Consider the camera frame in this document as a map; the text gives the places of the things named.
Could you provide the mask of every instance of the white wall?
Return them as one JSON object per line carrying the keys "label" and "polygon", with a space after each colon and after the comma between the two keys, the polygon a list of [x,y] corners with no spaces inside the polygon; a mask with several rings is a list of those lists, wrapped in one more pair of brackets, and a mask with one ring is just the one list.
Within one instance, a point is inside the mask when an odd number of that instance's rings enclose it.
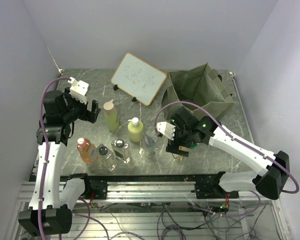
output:
{"label": "white wall", "polygon": [[24,0],[60,68],[116,68],[127,51],[163,69],[236,72],[278,0]]}
{"label": "white wall", "polygon": [[[300,1],[278,1],[236,79],[255,142],[287,152],[300,183]],[[281,199],[300,239],[300,194]]]}
{"label": "white wall", "polygon": [[39,101],[58,74],[21,0],[0,0],[0,240],[36,152]]}

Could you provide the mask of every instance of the pink bottle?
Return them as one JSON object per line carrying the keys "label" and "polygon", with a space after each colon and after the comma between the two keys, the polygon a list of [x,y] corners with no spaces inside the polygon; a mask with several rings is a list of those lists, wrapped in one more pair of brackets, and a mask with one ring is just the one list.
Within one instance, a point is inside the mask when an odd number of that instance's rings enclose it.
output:
{"label": "pink bottle", "polygon": [[96,146],[91,143],[89,139],[80,137],[77,143],[78,145],[76,148],[80,153],[82,161],[84,161],[86,164],[92,164],[97,161],[98,155]]}

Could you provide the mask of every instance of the small whiteboard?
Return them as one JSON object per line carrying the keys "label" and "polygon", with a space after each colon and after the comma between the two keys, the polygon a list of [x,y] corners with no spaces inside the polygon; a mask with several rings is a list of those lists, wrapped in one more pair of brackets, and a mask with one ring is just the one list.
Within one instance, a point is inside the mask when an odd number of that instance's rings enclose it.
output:
{"label": "small whiteboard", "polygon": [[128,52],[112,76],[111,83],[149,106],[166,78],[165,72]]}

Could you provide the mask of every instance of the bottle cap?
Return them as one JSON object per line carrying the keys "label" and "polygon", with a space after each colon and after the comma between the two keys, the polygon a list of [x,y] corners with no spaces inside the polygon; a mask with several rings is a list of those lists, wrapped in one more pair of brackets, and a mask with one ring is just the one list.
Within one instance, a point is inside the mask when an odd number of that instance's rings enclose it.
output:
{"label": "bottle cap", "polygon": [[102,147],[100,147],[99,148],[99,153],[100,153],[100,155],[106,155],[107,153],[108,153],[108,148],[107,147],[105,147],[105,146],[102,146]]}
{"label": "bottle cap", "polygon": [[135,127],[139,126],[139,118],[137,118],[137,117],[129,119],[128,121],[132,122],[133,126],[135,126]]}
{"label": "bottle cap", "polygon": [[122,139],[117,139],[115,141],[115,145],[118,147],[118,148],[122,148],[124,145],[125,145],[125,142],[122,140]]}
{"label": "bottle cap", "polygon": [[84,148],[87,145],[87,141],[83,137],[80,137],[77,142],[80,148]]}
{"label": "bottle cap", "polygon": [[114,109],[114,100],[112,99],[111,101],[107,101],[105,104],[103,104],[103,108],[106,112],[111,111]]}

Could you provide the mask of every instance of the marble tabletop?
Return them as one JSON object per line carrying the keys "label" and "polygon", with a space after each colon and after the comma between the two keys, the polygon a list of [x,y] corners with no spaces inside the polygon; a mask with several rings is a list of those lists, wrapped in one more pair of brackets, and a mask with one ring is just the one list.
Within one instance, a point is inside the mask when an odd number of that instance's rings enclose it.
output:
{"label": "marble tabletop", "polygon": [[[62,176],[76,173],[88,173],[90,176],[110,176],[110,175],[179,175],[179,174],[215,174],[220,171],[245,172],[251,169],[230,154],[204,144],[200,144],[189,153],[189,157],[182,161],[175,161],[171,153],[165,151],[168,139],[159,137],[157,139],[155,153],[152,157],[146,157],[142,151],[141,143],[133,143],[128,137],[128,120],[138,117],[144,124],[144,133],[155,137],[154,119],[156,113],[161,109],[163,94],[171,84],[170,79],[166,79],[161,89],[155,96],[150,106],[145,106],[139,102],[132,102],[132,97],[118,89],[113,90],[110,80],[115,69],[65,69],[63,77],[74,77],[75,79],[87,82],[91,89],[88,93],[88,101],[99,102],[101,112],[94,124],[77,120],[75,122],[74,134],[68,141],[67,151],[62,165]],[[250,131],[245,119],[245,115],[240,104],[240,99],[235,88],[234,79],[229,71],[218,71],[222,76],[222,82],[228,92],[232,94],[236,105],[221,120],[222,124],[235,134],[251,141]],[[69,84],[63,81],[59,85],[60,90],[64,90]],[[114,105],[118,112],[119,128],[110,132],[106,126],[103,112],[103,104],[114,99]],[[158,121],[163,121],[163,113]],[[132,160],[128,164],[118,162],[118,166],[109,171],[101,161],[92,165],[86,165],[80,158],[77,150],[77,139],[85,137],[91,140],[96,146],[104,144],[111,148],[111,142],[115,137],[122,138],[131,145]]]}

